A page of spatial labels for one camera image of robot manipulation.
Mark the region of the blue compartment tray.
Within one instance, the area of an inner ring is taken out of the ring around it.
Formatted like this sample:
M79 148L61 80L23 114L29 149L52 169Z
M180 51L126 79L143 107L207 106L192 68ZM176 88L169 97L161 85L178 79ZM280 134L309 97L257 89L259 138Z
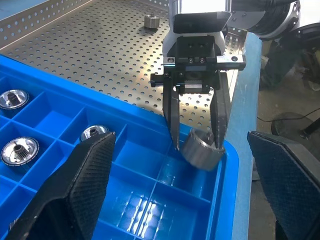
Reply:
M82 103L77 93L52 85L45 78L0 55L0 94L20 89L29 94L22 108L0 108L0 154L9 141L31 137L38 141L35 159L8 166L0 159L0 240L22 214L44 181L65 163L80 143L67 136L57 117L44 129L17 122L34 121L43 112L42 97L71 116ZM106 197L92 240L231 240L239 158L233 146L212 171L194 168L173 147L169 132L145 126L124 126L116 135Z

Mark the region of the black round floor base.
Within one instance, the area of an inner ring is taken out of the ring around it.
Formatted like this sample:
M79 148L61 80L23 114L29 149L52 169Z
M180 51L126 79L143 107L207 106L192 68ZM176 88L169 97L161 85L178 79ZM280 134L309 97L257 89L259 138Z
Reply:
M313 121L295 112L278 114L271 122L271 133L284 138L301 138L303 130Z

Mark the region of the black slanted floor leg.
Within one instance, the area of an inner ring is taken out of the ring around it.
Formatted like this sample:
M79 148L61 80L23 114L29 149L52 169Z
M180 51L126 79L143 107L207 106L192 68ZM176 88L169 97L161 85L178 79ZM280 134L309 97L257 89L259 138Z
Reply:
M308 138L310 137L313 133L315 133L318 129L320 129L320 117L313 121L309 126L307 126L306 128L304 128L302 131L301 131L301 136L303 138Z

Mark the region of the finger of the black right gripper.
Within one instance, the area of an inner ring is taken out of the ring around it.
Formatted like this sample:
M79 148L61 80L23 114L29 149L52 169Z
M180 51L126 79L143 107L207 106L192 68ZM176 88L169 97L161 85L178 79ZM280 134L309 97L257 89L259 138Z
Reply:
M164 74L163 80L163 113L171 135L172 144L176 150L180 149L180 102L179 93L169 73Z
M213 96L210 103L211 129L214 145L222 150L231 112L231 100L226 72L218 71L214 76Z

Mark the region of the silver disc with pinion gear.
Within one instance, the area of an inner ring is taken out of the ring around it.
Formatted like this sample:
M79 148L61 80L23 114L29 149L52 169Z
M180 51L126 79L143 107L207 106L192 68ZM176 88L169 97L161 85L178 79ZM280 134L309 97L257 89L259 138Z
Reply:
M11 167L20 167L36 158L40 150L39 142L33 137L17 137L7 142L1 150L1 161Z
M30 100L30 95L22 89L11 89L0 94L0 109L16 110L23 108Z

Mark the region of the perforated metal tray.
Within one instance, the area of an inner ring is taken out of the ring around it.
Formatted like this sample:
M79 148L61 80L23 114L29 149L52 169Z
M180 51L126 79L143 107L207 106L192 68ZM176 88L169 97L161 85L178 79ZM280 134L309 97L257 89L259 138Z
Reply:
M156 29L144 27L151 14L160 19ZM0 20L0 54L23 72L75 91L82 103L67 116L44 96L39 117L15 120L54 134L47 123L57 117L72 138L92 125L166 133L163 89L151 87L150 75L163 72L167 16L137 0L49 0Z

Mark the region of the metal nut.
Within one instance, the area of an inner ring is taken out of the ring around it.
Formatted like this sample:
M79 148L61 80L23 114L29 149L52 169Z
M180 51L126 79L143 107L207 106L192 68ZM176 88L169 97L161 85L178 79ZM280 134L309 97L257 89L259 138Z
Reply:
M144 16L144 27L148 29L157 29L160 26L160 18L154 14Z
M224 156L223 146L216 147L215 136L211 131L192 128L180 149L184 159L195 168L211 171Z
M100 125L100 124L96 124L96 125L91 125L89 127L87 127L80 135L79 137L79 141L83 142L91 137L100 135L100 134L104 134L104 133L108 133L109 129L104 126L104 125Z

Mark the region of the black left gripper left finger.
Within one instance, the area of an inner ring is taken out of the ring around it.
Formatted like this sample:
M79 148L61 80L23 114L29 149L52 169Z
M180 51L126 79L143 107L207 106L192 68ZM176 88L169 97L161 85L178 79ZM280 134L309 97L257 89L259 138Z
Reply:
M91 240L106 197L115 143L115 132L107 132L77 144L5 240Z

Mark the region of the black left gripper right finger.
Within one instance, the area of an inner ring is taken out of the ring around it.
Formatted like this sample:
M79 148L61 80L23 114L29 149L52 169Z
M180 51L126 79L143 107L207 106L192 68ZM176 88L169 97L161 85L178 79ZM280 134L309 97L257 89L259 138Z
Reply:
M268 133L247 134L276 240L320 240L320 161L302 144Z

